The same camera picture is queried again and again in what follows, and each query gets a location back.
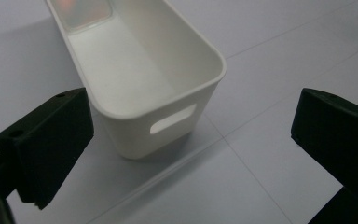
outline floor tile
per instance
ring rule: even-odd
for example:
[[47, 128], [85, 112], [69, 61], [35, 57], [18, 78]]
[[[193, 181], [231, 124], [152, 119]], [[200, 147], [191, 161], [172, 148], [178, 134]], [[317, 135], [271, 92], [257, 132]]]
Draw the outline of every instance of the floor tile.
[[333, 93], [358, 105], [358, 54], [307, 84], [307, 87]]
[[316, 23], [295, 29], [227, 60], [206, 115], [227, 135], [355, 51]]
[[48, 207], [39, 211], [22, 203], [16, 192], [9, 196], [17, 223], [87, 223], [181, 160], [221, 139], [202, 117], [190, 135], [145, 159], [128, 161], [115, 152], [99, 116], [93, 121], [94, 138]]
[[82, 86], [53, 19], [0, 34], [0, 132], [54, 95]]
[[97, 223], [290, 223], [220, 141]]
[[51, 14], [44, 0], [0, 2], [0, 34], [38, 23], [50, 17]]
[[318, 21], [345, 40], [348, 45], [358, 49], [358, 1], [321, 17]]
[[291, 139], [300, 91], [227, 137], [292, 223], [308, 223], [341, 185]]
[[353, 1], [171, 0], [227, 57]]

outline storage container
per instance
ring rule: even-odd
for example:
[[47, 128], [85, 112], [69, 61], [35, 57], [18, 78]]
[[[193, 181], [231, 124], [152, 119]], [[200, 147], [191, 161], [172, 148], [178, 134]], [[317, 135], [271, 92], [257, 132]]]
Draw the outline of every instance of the storage container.
[[118, 153], [139, 159], [191, 132], [226, 72], [164, 0], [48, 0]]

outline tile grout line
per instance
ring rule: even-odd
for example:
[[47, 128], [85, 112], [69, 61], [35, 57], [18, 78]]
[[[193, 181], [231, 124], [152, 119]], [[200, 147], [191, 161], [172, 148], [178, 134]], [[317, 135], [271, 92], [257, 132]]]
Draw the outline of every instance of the tile grout line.
[[229, 56], [226, 57], [226, 60], [231, 59], [231, 58], [234, 58], [234, 57], [236, 57], [236, 56], [238, 56], [238, 55], [240, 55], [240, 54], [243, 54], [244, 52], [246, 52], [246, 51], [248, 51], [248, 50], [250, 50], [250, 49], [254, 49], [254, 48], [256, 48], [256, 47], [258, 47], [258, 46], [260, 46], [260, 45], [263, 45], [263, 44], [265, 44], [265, 43], [271, 41], [271, 40], [274, 39], [274, 38], [277, 38], [277, 37], [280, 37], [280, 36], [285, 35], [285, 34], [287, 34], [287, 33], [290, 33], [290, 32], [294, 31], [295, 29], [297, 29], [297, 28], [299, 28], [299, 27], [301, 27], [301, 26], [307, 25], [307, 24], [309, 24], [309, 23], [311, 23], [311, 22], [313, 22], [313, 21], [317, 21], [317, 20], [319, 20], [319, 19], [320, 19], [321, 17], [323, 17], [323, 16], [326, 16], [326, 15], [328, 15], [328, 14], [334, 13], [334, 12], [336, 12], [336, 11], [338, 11], [338, 10], [341, 10], [341, 9], [344, 8], [344, 7], [348, 7], [348, 6], [350, 6], [350, 5], [352, 5], [352, 4], [356, 3], [356, 2], [358, 2], [358, 0], [355, 0], [355, 1], [351, 2], [351, 3], [348, 3], [348, 4], [345, 5], [345, 6], [342, 6], [342, 7], [336, 8], [336, 9], [333, 9], [333, 10], [331, 10], [331, 11], [329, 11], [329, 12], [326, 12], [326, 13], [324, 13], [323, 15], [320, 15], [320, 16], [314, 18], [314, 19], [311, 19], [310, 21], [306, 21], [306, 22], [304, 22], [304, 23], [302, 23], [302, 24], [299, 24], [298, 26], [296, 26], [296, 27], [294, 27], [294, 28], [292, 28], [292, 29], [289, 29], [289, 30], [287, 30], [287, 31], [285, 31], [285, 32], [283, 32], [283, 33], [281, 33], [281, 34], [279, 34], [279, 35], [275, 35], [275, 36], [273, 36], [273, 37], [271, 37], [271, 38], [269, 38], [269, 39], [267, 39], [267, 40], [265, 40], [265, 41], [262, 41], [262, 42], [260, 42], [260, 43], [258, 43], [258, 44], [256, 44], [256, 45], [251, 46], [250, 48], [247, 48], [247, 49], [241, 50], [241, 51], [239, 51], [239, 52], [237, 52], [237, 53], [234, 53], [234, 54], [232, 54], [232, 55], [229, 55]]
[[[343, 63], [346, 62], [348, 59], [354, 57], [356, 54], [358, 54], [358, 50], [356, 50], [356, 51], [355, 51], [353, 54], [351, 54], [350, 56], [348, 56], [348, 57], [342, 59], [340, 62], [336, 63], [335, 65], [333, 65], [332, 67], [330, 67], [329, 69], [327, 69], [325, 72], [322, 72], [319, 76], [316, 76], [316, 77], [311, 78], [310, 80], [304, 82], [302, 86], [306, 86], [307, 84], [310, 84], [312, 81], [316, 80], [317, 78], [320, 78], [320, 77], [326, 75], [327, 73], [331, 72], [331, 71], [332, 71], [334, 68], [336, 68], [337, 66], [343, 64]], [[256, 114], [256, 115], [253, 116], [251, 119], [245, 121], [241, 126], [235, 128], [234, 130], [232, 130], [231, 132], [229, 132], [229, 133], [227, 133], [227, 134], [222, 134], [223, 137], [226, 138], [226, 137], [229, 136], [230, 134], [236, 132], [238, 129], [242, 128], [243, 126], [245, 126], [246, 124], [248, 124], [248, 123], [251, 122], [252, 120], [256, 119], [256, 118], [259, 117], [260, 115], [264, 114], [265, 112], [267, 112], [268, 110], [270, 110], [273, 106], [277, 105], [277, 104], [280, 103], [281, 101], [283, 101], [283, 100], [289, 98], [292, 94], [294, 94], [296, 91], [298, 91], [298, 90], [300, 90], [300, 89], [302, 89], [302, 88], [299, 87], [299, 88], [296, 88], [295, 90], [293, 90], [293, 91], [287, 93], [285, 96], [283, 96], [282, 99], [278, 100], [278, 101], [277, 101], [276, 103], [274, 103], [273, 105], [267, 107], [266, 109], [264, 109], [264, 110], [261, 111], [260, 113]]]
[[281, 207], [278, 205], [278, 203], [274, 200], [274, 198], [269, 194], [269, 192], [267, 191], [266, 188], [264, 188], [264, 186], [261, 184], [261, 181], [255, 176], [255, 174], [252, 172], [252, 170], [245, 164], [245, 162], [243, 161], [243, 159], [238, 155], [237, 151], [231, 146], [231, 144], [228, 142], [228, 140], [223, 137], [223, 139], [225, 140], [225, 142], [228, 144], [229, 148], [231, 149], [232, 152], [234, 152], [234, 154], [237, 156], [237, 158], [241, 161], [242, 165], [244, 166], [244, 168], [246, 170], [248, 170], [251, 175], [253, 176], [253, 178], [257, 181], [258, 185], [267, 193], [267, 195], [269, 196], [269, 198], [275, 203], [275, 205], [278, 207], [278, 209], [283, 213], [283, 215], [286, 217], [286, 219], [291, 223], [294, 224], [292, 222], [292, 220], [289, 218], [289, 216], [286, 215], [286, 213], [281, 209]]

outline white tile floor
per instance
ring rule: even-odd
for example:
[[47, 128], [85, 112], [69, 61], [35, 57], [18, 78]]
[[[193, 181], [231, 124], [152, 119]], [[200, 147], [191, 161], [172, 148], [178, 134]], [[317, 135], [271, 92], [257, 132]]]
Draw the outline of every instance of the white tile floor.
[[[358, 0], [170, 0], [227, 58], [195, 131], [141, 161], [95, 137], [18, 223], [308, 223], [341, 185], [290, 138], [300, 91], [358, 104]], [[0, 3], [0, 131], [80, 87], [44, 0]]]

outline handle cutout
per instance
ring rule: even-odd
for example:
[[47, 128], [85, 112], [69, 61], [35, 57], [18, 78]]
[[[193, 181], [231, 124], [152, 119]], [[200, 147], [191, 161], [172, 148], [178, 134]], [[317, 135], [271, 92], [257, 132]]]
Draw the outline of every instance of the handle cutout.
[[191, 105], [173, 115], [168, 116], [165, 119], [156, 122], [150, 128], [150, 133], [151, 134], [159, 133], [170, 126], [173, 126], [173, 124], [176, 124], [184, 119], [189, 118], [196, 110], [196, 107], [197, 105]]

